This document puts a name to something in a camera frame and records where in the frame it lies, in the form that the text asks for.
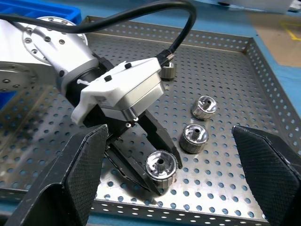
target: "stainless steel tray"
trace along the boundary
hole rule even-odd
[[[98,20],[88,17],[88,22]],[[180,28],[126,22],[88,35],[91,49],[114,64],[153,57],[167,48]],[[210,134],[202,153],[181,151],[183,169],[162,196],[151,196],[126,181],[109,161],[92,211],[217,226],[269,225],[253,198],[231,135],[245,125],[280,135],[301,154],[300,118],[252,38],[191,31],[177,50],[177,76],[150,112],[178,146],[183,127],[197,123]],[[210,95],[219,104],[209,121],[190,113],[195,99]],[[21,199],[44,166],[83,127],[70,120],[73,107],[53,87],[19,92],[0,114],[0,198]],[[119,141],[141,164],[151,146],[135,126]]]

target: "metal bushing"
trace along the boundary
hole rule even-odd
[[[159,72],[159,75],[161,79],[172,80],[175,78],[176,69],[176,65],[172,62],[169,62],[162,67],[161,71]]]
[[[145,169],[158,188],[168,188],[174,182],[177,168],[175,156],[163,150],[151,153],[145,161]]]
[[[215,114],[217,102],[210,96],[201,96],[192,106],[192,114],[200,120],[207,120]]]
[[[204,127],[197,124],[190,124],[184,128],[180,137],[181,148],[190,153],[199,153],[208,141],[208,133]]]

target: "cable connector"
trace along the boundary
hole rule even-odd
[[[174,54],[171,53],[171,51],[169,51],[168,49],[165,49],[155,57],[158,59],[160,66],[163,67],[174,58]]]

